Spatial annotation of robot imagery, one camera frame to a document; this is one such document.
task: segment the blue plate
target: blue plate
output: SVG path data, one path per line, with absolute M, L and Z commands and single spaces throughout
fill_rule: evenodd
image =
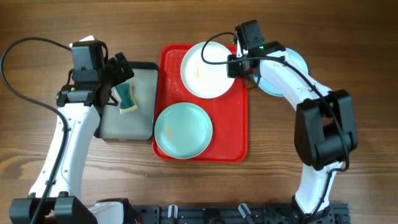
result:
M 307 64 L 305 63 L 304 58 L 301 57 L 301 55 L 299 55 L 299 53 L 295 52 L 292 49 L 286 48 L 286 51 L 287 51 L 287 53 L 290 54 L 290 57 L 292 58 L 294 63 L 296 63 L 302 70 L 304 70 L 304 72 L 308 73 L 308 67 L 307 67 Z M 254 77 L 253 79 L 255 82 L 257 82 L 258 77 Z M 283 96 L 283 94 L 274 85 L 272 85 L 271 83 L 269 83 L 269 81 L 267 81 L 263 78 L 260 79 L 259 87 L 264 92 L 266 92 L 272 96 Z
M 156 120 L 155 140 L 160 149 L 176 159 L 190 159 L 209 145 L 213 125 L 206 111 L 192 103 L 169 106 Z

